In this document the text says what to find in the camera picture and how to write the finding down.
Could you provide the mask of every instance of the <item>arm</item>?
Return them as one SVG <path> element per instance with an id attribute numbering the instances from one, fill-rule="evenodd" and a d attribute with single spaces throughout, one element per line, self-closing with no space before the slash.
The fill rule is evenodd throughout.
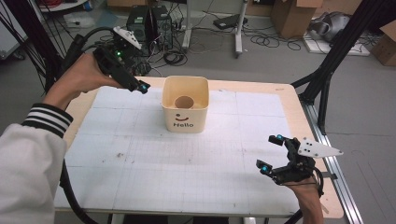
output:
<path id="1" fill-rule="evenodd" d="M 53 199 L 62 171 L 72 118 L 64 112 L 83 91 L 120 85 L 104 76 L 90 54 L 82 55 L 57 81 L 43 104 L 0 137 L 0 223 L 53 223 Z"/>
<path id="2" fill-rule="evenodd" d="M 289 189 L 293 190 L 298 199 L 300 209 L 304 216 L 304 224 L 324 223 L 318 195 L 318 186 L 313 183 L 315 183 L 315 181 L 310 177 L 300 182 L 293 182 L 285 185 Z"/>

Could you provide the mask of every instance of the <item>black stand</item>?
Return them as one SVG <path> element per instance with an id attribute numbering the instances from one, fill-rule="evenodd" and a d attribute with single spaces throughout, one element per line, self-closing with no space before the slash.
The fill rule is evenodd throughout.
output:
<path id="1" fill-rule="evenodd" d="M 299 95 L 300 100 L 307 105 L 313 105 L 315 98 L 321 92 L 318 126 L 322 134 L 326 134 L 326 109 L 332 75 L 359 39 L 365 28 L 370 24 L 374 15 L 377 14 L 386 1 L 387 0 L 363 0 L 349 23 L 346 25 L 344 31 L 336 39 L 332 49 L 320 67 L 307 77 L 303 77 L 291 83 L 294 88 L 298 88 L 309 82 L 305 91 Z"/>

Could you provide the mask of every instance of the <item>floor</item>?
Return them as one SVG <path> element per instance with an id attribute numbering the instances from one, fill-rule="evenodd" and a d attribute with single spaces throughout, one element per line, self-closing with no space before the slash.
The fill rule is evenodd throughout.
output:
<path id="1" fill-rule="evenodd" d="M 90 12 L 97 26 L 124 25 L 125 14 L 100 6 Z M 207 15 L 200 26 L 215 28 L 215 18 Z M 247 27 L 271 26 L 268 18 L 248 17 Z M 87 33 L 89 29 L 76 32 Z M 196 30 L 192 33 L 188 61 L 182 66 L 164 66 L 148 76 L 189 75 L 209 79 L 252 82 L 291 83 L 314 72 L 326 55 L 308 53 L 304 43 L 292 50 L 281 42 L 277 48 L 267 48 L 243 35 L 243 54 L 235 59 L 232 35 Z M 21 122 L 30 106 L 43 95 L 40 82 L 29 60 L 8 58 L 0 62 L 0 131 L 9 123 Z M 383 66 L 373 55 L 346 56 L 335 71 L 330 89 L 326 131 L 333 147 L 345 151 L 338 158 L 346 182 L 352 192 L 364 223 L 392 223 L 396 220 L 396 67 Z M 92 214 L 100 223 L 106 215 Z M 170 223 L 191 223 L 190 217 L 169 217 Z M 269 223 L 283 223 L 270 219 Z M 341 219 L 326 219 L 326 223 L 348 223 Z M 55 223 L 80 223 L 73 214 L 57 213 Z M 233 217 L 230 223 L 241 223 Z"/>

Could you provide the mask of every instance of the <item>striped sleeve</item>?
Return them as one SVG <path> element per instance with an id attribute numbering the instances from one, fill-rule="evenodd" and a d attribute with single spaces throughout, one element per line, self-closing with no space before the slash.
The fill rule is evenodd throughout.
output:
<path id="1" fill-rule="evenodd" d="M 58 107 L 34 104 L 21 125 L 44 129 L 62 138 L 72 121 L 73 118 Z"/>

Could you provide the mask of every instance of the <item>table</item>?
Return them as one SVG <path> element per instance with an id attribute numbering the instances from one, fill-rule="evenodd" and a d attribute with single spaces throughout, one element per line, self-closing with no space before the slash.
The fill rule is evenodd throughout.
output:
<path id="1" fill-rule="evenodd" d="M 155 88 L 160 88 L 163 85 L 164 78 L 159 78 L 159 77 L 142 77 L 142 80 L 146 81 L 147 83 L 152 85 L 153 90 Z M 253 82 L 235 82 L 235 81 L 218 81 L 218 80 L 209 80 L 209 89 L 212 91 L 237 91 L 237 92 L 262 92 L 262 93 L 269 93 L 273 94 L 279 97 L 283 111 L 285 113 L 285 117 L 287 119 L 288 126 L 290 128 L 290 134 L 293 137 L 297 138 L 303 138 L 304 136 L 312 138 L 313 135 L 310 130 L 309 124 L 305 118 L 304 111 L 301 108 L 300 101 L 298 100 L 297 94 L 294 90 L 294 88 L 291 85 L 287 84 L 270 84 L 270 83 L 253 83 Z M 96 92 L 92 91 L 87 94 L 81 95 L 77 100 L 73 101 L 70 106 L 68 107 L 67 111 L 75 118 L 75 121 L 72 123 L 71 127 L 65 134 L 64 139 L 68 142 L 69 146 L 70 144 L 74 141 L 75 133 L 78 130 L 78 127 L 80 126 L 81 122 L 84 119 L 85 114 L 89 110 L 92 100 L 95 96 Z M 324 163 L 322 160 L 317 161 L 317 167 L 325 171 L 326 168 L 324 166 Z M 267 181 L 269 178 L 266 176 L 263 176 L 262 180 Z M 267 182 L 269 187 L 276 187 L 282 189 L 282 187 L 276 186 L 274 183 Z M 343 216 L 343 210 L 342 207 L 338 201 L 338 197 L 335 193 L 334 188 L 332 187 L 332 182 L 330 179 L 325 180 L 325 185 L 324 185 L 324 192 L 325 195 L 322 196 L 321 202 L 323 204 L 323 211 L 324 211 L 324 216 L 325 217 L 342 217 Z M 55 206 L 59 210 L 67 210 L 67 206 L 65 206 L 64 199 L 62 197 L 59 197 L 58 194 L 61 194 L 59 192 L 60 189 L 58 189 L 57 192 L 57 199 L 55 200 Z M 89 189 L 83 189 L 80 194 L 85 194 L 89 192 Z M 109 196 L 104 196 L 104 199 L 94 199 L 96 202 L 101 202 L 102 200 L 105 200 Z M 88 201 L 89 199 L 84 199 L 83 202 L 80 201 L 81 205 L 84 206 L 85 201 Z M 292 209 L 295 208 L 296 201 L 293 198 L 293 195 L 291 194 L 290 197 L 290 203 L 292 203 L 291 207 Z M 133 213 L 134 211 L 128 211 L 125 209 L 120 209 L 120 210 L 115 210 L 112 207 L 108 207 L 108 209 L 92 209 L 90 207 L 87 208 L 89 211 L 98 211 L 98 212 L 108 212 L 108 213 Z M 269 214 L 270 210 L 266 210 L 266 212 L 257 212 L 257 213 L 235 213 L 235 214 L 212 214 L 210 211 L 203 211 L 202 213 L 199 213 L 198 215 L 210 215 L 210 216 L 215 216 L 215 215 L 227 215 L 227 216 L 236 216 L 236 217 L 249 217 L 249 216 L 254 216 L 254 217 L 287 217 L 288 211 L 281 211 L 279 213 L 275 214 Z M 143 211 L 144 213 L 149 213 L 152 214 L 153 211 Z M 171 212 L 171 211 L 162 211 L 162 212 L 154 212 L 156 214 L 183 214 L 183 215 L 196 215 L 195 213 L 192 212 L 185 212 L 185 211 L 178 211 L 178 212 Z"/>
<path id="2" fill-rule="evenodd" d="M 59 6 L 57 6 L 57 7 L 50 7 L 49 10 L 48 10 L 46 7 L 41 7 L 40 10 L 41 10 L 42 12 L 62 11 L 62 10 L 67 10 L 67 9 L 69 9 L 69 8 L 72 8 L 72 7 L 78 7 L 78 6 L 80 6 L 80 5 L 85 4 L 87 1 L 89 1 L 89 0 L 77 0 L 76 3 L 61 3 L 61 4 L 60 4 Z"/>
<path id="3" fill-rule="evenodd" d="M 184 50 L 187 50 L 190 45 L 190 39 L 191 39 L 191 29 L 192 29 L 192 24 L 191 24 L 191 0 L 187 0 L 187 16 L 186 16 L 186 32 L 184 34 L 184 39 L 183 39 L 183 44 L 182 47 Z M 243 26 L 243 21 L 245 17 L 245 13 L 248 7 L 248 0 L 242 0 L 243 4 L 241 7 L 240 11 L 240 16 L 239 16 L 239 22 L 238 22 L 238 27 L 235 32 L 235 58 L 238 58 L 239 55 L 242 54 L 242 26 Z"/>

